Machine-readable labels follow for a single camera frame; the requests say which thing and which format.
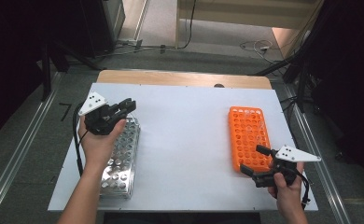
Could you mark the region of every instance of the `black stand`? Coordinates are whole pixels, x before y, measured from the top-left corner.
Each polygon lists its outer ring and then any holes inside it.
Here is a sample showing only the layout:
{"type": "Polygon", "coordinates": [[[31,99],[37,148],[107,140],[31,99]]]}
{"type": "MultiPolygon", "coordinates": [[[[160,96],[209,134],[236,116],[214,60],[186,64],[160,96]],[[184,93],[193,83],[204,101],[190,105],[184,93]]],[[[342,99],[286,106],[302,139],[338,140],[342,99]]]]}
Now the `black stand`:
{"type": "Polygon", "coordinates": [[[70,49],[64,43],[58,40],[54,40],[49,34],[44,34],[43,43],[41,46],[42,57],[42,73],[43,73],[43,96],[42,101],[45,101],[51,93],[51,80],[50,80],[50,59],[56,66],[57,71],[67,72],[69,69],[69,63],[64,57],[64,53],[70,54],[81,63],[86,64],[89,68],[97,71],[104,70],[106,68],[99,67],[97,64],[92,63],[82,55],[78,54],[74,50],[70,49]]]}
{"type": "Polygon", "coordinates": [[[308,62],[305,62],[301,71],[300,79],[299,79],[299,86],[298,86],[298,94],[296,95],[296,104],[298,108],[304,113],[304,92],[305,86],[307,83],[308,78],[308,62]]]}

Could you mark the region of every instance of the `orange test tube rack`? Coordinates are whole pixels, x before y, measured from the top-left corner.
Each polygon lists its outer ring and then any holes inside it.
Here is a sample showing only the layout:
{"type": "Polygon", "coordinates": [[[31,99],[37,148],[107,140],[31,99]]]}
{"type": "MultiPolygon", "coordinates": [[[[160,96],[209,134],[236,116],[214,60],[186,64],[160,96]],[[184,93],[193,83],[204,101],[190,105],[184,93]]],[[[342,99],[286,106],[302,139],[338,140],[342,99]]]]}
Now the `orange test tube rack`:
{"type": "Polygon", "coordinates": [[[256,151],[257,145],[270,148],[263,111],[254,107],[232,106],[229,111],[232,166],[240,172],[244,164],[255,172],[269,171],[271,156],[256,151]]]}

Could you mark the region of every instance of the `black cable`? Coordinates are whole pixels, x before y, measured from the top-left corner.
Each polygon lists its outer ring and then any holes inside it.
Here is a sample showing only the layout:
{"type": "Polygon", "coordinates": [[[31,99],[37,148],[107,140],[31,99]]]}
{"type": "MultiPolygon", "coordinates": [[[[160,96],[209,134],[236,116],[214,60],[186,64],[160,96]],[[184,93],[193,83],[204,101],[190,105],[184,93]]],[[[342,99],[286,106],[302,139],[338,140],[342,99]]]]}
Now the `black cable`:
{"type": "Polygon", "coordinates": [[[80,140],[79,140],[79,145],[80,145],[80,143],[82,142],[82,140],[83,140],[83,138],[84,138],[84,136],[86,136],[86,134],[88,133],[89,131],[87,131],[86,130],[86,132],[80,137],[80,140]]]}
{"type": "Polygon", "coordinates": [[[288,101],[288,100],[294,100],[294,99],[296,99],[296,97],[297,97],[297,96],[292,96],[292,97],[286,98],[286,99],[284,99],[284,100],[281,100],[281,101],[280,101],[280,103],[282,104],[283,102],[286,102],[286,101],[288,101]]]}
{"type": "Polygon", "coordinates": [[[290,173],[296,174],[301,178],[301,181],[302,181],[302,183],[303,183],[303,185],[305,187],[305,191],[304,191],[303,197],[301,199],[301,207],[304,210],[304,208],[308,204],[308,202],[311,201],[308,198],[308,192],[310,190],[310,184],[309,184],[307,178],[304,175],[302,175],[297,169],[292,170],[292,169],[288,169],[286,167],[281,167],[281,170],[288,171],[290,173]]]}
{"type": "Polygon", "coordinates": [[[191,25],[193,24],[193,16],[194,16],[194,9],[196,8],[196,2],[197,2],[197,0],[194,0],[194,2],[193,2],[193,9],[191,10],[191,16],[190,16],[190,27],[189,27],[189,40],[188,40],[188,42],[185,44],[185,46],[184,46],[184,47],[182,47],[182,48],[178,48],[178,49],[185,49],[185,48],[188,46],[188,44],[190,43],[190,40],[191,40],[191,25]]]}
{"type": "Polygon", "coordinates": [[[296,98],[293,98],[291,97],[291,102],[289,103],[289,105],[287,105],[287,107],[285,107],[284,109],[282,109],[283,112],[285,112],[286,110],[288,110],[292,105],[294,105],[296,102],[295,102],[295,99],[296,98]]]}
{"type": "MultiPolygon", "coordinates": [[[[300,36],[301,32],[303,30],[305,30],[305,28],[308,26],[309,23],[311,23],[311,19],[312,17],[314,16],[314,14],[316,14],[319,6],[322,6],[322,3],[324,2],[325,0],[323,0],[320,4],[318,4],[313,12],[313,14],[310,16],[310,19],[308,20],[308,22],[304,25],[304,27],[301,29],[301,31],[287,44],[285,44],[283,47],[291,44],[293,41],[295,41],[295,39],[300,36]]],[[[295,65],[293,64],[297,59],[299,59],[306,51],[306,49],[308,48],[307,46],[310,46],[315,38],[315,36],[317,35],[317,32],[315,32],[317,29],[316,27],[317,26],[320,26],[322,23],[324,23],[324,20],[325,19],[322,19],[321,17],[319,17],[319,20],[317,20],[314,24],[314,27],[313,27],[313,31],[307,36],[306,38],[306,41],[304,41],[304,44],[302,45],[302,48],[300,48],[297,52],[295,52],[295,49],[293,50],[293,54],[289,57],[287,57],[286,59],[276,63],[276,64],[273,64],[271,67],[269,68],[266,68],[260,72],[257,72],[256,76],[266,76],[268,75],[269,73],[271,73],[272,71],[274,71],[275,69],[277,68],[280,68],[280,67],[283,67],[283,66],[286,66],[286,65],[292,65],[292,66],[298,66],[298,65],[295,65]]]]}
{"type": "MultiPolygon", "coordinates": [[[[185,49],[189,45],[190,40],[191,40],[191,27],[193,25],[193,17],[194,17],[194,10],[196,8],[196,2],[197,2],[197,0],[194,0],[194,2],[193,2],[193,9],[191,10],[190,25],[189,25],[189,40],[185,44],[184,47],[182,47],[182,48],[175,48],[173,46],[166,46],[166,45],[162,45],[160,47],[159,46],[145,46],[145,45],[143,45],[143,46],[139,46],[139,48],[142,48],[142,49],[185,49]]],[[[136,45],[129,45],[129,44],[126,44],[126,45],[129,46],[129,47],[136,47],[136,45]]]]}
{"type": "MultiPolygon", "coordinates": [[[[280,67],[280,68],[277,68],[276,70],[278,71],[278,73],[281,75],[281,77],[283,77],[284,76],[284,73],[286,72],[282,72],[280,69],[281,68],[284,68],[284,69],[286,69],[286,71],[287,71],[287,66],[285,65],[284,67],[280,67]]],[[[275,74],[274,73],[274,71],[272,71],[271,72],[271,74],[273,74],[273,76],[275,76],[275,77],[280,77],[279,75],[277,75],[277,74],[275,74]]]]}
{"type": "Polygon", "coordinates": [[[75,108],[75,111],[74,111],[74,116],[72,117],[72,130],[73,130],[73,134],[74,134],[75,149],[77,151],[77,168],[79,170],[80,176],[82,176],[82,174],[83,174],[83,164],[82,164],[82,159],[80,158],[80,151],[79,151],[79,145],[80,145],[81,139],[79,142],[77,141],[77,113],[78,113],[79,109],[83,106],[83,104],[84,104],[84,102],[77,105],[77,107],[75,108]]]}
{"type": "Polygon", "coordinates": [[[302,32],[305,30],[305,28],[307,28],[307,27],[308,27],[308,24],[310,24],[310,23],[312,22],[312,18],[313,18],[313,16],[315,15],[315,13],[318,11],[319,6],[322,6],[322,3],[320,3],[320,4],[316,5],[316,8],[314,9],[313,13],[311,14],[310,19],[308,19],[308,21],[305,23],[305,25],[303,26],[303,28],[302,28],[302,29],[298,32],[298,34],[297,34],[295,37],[293,37],[293,39],[292,39],[292,40],[290,40],[287,44],[285,44],[285,45],[284,45],[283,47],[281,47],[280,49],[284,48],[285,46],[290,45],[293,41],[295,41],[295,39],[296,39],[296,38],[298,38],[298,36],[300,36],[300,35],[302,34],[302,32]]]}

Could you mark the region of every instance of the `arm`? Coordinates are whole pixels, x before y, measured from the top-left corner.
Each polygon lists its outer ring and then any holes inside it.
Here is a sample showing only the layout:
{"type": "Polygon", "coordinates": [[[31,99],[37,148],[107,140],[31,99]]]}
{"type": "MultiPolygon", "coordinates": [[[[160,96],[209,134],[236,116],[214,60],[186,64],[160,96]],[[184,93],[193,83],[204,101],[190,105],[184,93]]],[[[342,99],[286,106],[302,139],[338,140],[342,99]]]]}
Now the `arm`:
{"type": "MultiPolygon", "coordinates": [[[[303,163],[298,162],[297,170],[302,173],[303,163]]],[[[296,177],[292,185],[287,182],[281,173],[274,175],[274,182],[277,188],[268,188],[269,193],[277,199],[278,211],[288,224],[306,224],[307,218],[301,207],[301,178],[296,177]]]]}
{"type": "MultiPolygon", "coordinates": [[[[109,135],[86,133],[81,142],[86,157],[83,175],[57,223],[95,223],[101,177],[125,124],[125,119],[119,121],[109,135]]],[[[86,125],[81,118],[78,134],[81,137],[85,132],[86,125]]]]}

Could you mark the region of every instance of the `wrist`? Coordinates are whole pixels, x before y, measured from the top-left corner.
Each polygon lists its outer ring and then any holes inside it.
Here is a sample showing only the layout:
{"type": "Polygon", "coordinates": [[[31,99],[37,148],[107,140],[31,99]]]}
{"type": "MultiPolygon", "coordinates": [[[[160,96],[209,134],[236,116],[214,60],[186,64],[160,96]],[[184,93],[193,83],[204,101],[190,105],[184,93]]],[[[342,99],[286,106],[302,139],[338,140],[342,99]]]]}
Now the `wrist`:
{"type": "Polygon", "coordinates": [[[301,209],[294,209],[291,211],[288,216],[286,216],[286,220],[288,224],[305,224],[307,222],[307,218],[304,214],[304,211],[301,209]]]}
{"type": "Polygon", "coordinates": [[[102,164],[86,163],[83,169],[83,174],[89,176],[102,176],[105,166],[102,164]]]}

